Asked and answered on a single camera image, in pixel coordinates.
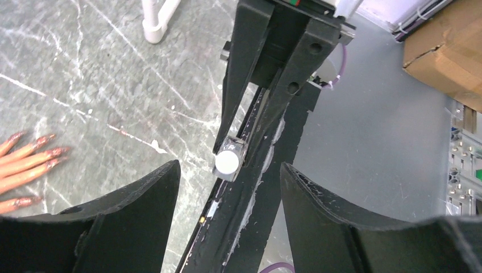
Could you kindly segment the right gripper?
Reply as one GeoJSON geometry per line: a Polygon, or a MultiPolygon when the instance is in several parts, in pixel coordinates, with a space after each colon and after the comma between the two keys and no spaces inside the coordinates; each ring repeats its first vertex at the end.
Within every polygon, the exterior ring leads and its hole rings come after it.
{"type": "Polygon", "coordinates": [[[239,1],[223,79],[221,124],[213,153],[234,120],[249,83],[269,89],[246,153],[255,157],[264,134],[311,74],[339,44],[355,37],[356,27],[326,1],[239,1]]]}

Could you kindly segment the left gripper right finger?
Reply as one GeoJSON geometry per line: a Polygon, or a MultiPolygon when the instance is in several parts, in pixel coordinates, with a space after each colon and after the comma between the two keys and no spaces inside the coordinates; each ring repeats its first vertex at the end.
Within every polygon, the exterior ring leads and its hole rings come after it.
{"type": "Polygon", "coordinates": [[[297,272],[480,272],[481,217],[405,222],[353,204],[292,165],[280,167],[297,272]]]}

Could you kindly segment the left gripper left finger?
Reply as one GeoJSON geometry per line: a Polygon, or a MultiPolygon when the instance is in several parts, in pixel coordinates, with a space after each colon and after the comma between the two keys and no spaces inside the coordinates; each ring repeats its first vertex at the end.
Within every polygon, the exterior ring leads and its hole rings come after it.
{"type": "Polygon", "coordinates": [[[1,271],[160,272],[180,177],[171,160],[58,214],[1,217],[1,271]]]}

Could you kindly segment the clear nail polish bottle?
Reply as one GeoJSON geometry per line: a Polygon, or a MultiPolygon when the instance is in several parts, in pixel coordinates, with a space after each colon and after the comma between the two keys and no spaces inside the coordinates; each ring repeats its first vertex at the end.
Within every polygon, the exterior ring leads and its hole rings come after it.
{"type": "Polygon", "coordinates": [[[224,181],[233,182],[242,167],[246,152],[245,140],[227,136],[214,157],[213,175],[224,181]]]}

